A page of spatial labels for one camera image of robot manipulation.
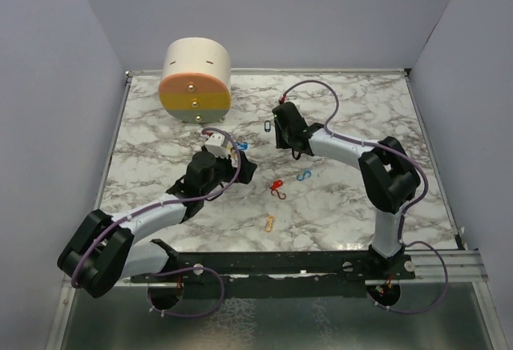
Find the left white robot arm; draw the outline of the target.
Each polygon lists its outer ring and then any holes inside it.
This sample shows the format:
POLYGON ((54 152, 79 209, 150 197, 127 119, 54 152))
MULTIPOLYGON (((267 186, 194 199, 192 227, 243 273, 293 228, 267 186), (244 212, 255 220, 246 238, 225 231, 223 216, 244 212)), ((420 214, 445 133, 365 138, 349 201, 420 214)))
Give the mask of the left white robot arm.
POLYGON ((130 255, 140 240, 195 216, 208 199, 234 183, 248 184, 257 164, 243 151, 236 167, 229 157, 217 157, 204 147, 195 153, 185 174, 158 199, 133 210, 108 215, 96 209, 87 214, 57 259, 58 268, 75 288, 98 298, 115 283, 141 274, 141 262, 130 255))

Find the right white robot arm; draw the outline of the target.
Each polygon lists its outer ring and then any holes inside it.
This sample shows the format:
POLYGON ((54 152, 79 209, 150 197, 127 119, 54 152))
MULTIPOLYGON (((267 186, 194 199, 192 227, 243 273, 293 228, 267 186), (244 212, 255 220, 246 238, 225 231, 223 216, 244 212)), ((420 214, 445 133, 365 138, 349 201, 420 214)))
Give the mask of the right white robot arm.
POLYGON ((273 108, 276 145, 301 155, 333 159, 356 168, 362 175, 366 194, 376 208, 374 237, 370 245, 376 254, 368 259, 370 273, 385 279, 397 269, 395 256, 400 243, 400 212, 412 200, 421 179, 400 142, 391 136, 365 141, 331 135, 320 123, 308 125, 293 103, 273 108))

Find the orange carabiner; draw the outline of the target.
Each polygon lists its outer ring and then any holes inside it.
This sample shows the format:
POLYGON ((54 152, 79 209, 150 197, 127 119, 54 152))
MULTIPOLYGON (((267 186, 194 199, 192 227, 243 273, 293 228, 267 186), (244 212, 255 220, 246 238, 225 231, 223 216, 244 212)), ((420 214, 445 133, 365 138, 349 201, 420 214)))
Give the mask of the orange carabiner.
POLYGON ((274 215, 269 215, 265 222, 264 231, 271 232, 273 230, 273 225, 276 222, 276 217, 274 215))

